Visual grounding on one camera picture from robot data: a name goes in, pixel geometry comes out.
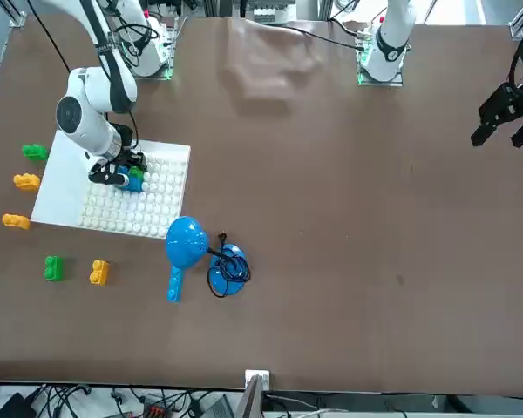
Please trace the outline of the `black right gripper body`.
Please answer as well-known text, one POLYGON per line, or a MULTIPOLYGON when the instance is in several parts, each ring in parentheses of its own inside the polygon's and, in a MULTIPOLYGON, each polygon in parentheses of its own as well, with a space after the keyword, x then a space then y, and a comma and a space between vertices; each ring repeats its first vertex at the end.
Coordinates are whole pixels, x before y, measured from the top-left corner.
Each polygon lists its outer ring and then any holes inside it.
POLYGON ((112 167, 117 171, 120 167, 130 170, 136 164, 136 154, 127 147, 122 147, 118 155, 112 159, 112 167))

